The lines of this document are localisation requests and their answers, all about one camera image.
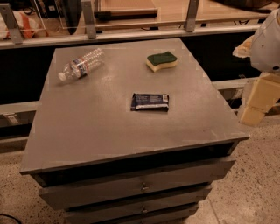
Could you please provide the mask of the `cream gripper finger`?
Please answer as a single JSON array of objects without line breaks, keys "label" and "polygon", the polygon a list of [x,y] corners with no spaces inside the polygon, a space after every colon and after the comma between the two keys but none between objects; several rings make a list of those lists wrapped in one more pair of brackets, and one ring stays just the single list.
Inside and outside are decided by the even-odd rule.
[{"label": "cream gripper finger", "polygon": [[250,36],[239,44],[234,50],[233,55],[237,58],[247,58],[251,56],[251,45],[254,36]]},{"label": "cream gripper finger", "polygon": [[239,109],[240,123],[256,126],[280,99],[280,74],[261,73],[244,88]]}]

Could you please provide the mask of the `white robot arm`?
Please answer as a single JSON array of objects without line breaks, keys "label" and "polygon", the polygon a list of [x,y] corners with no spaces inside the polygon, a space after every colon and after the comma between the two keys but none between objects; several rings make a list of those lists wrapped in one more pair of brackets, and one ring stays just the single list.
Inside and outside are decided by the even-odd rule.
[{"label": "white robot arm", "polygon": [[243,90],[240,122],[255,126],[280,99],[280,9],[273,10],[255,34],[237,46],[233,55],[250,58],[261,72]]}]

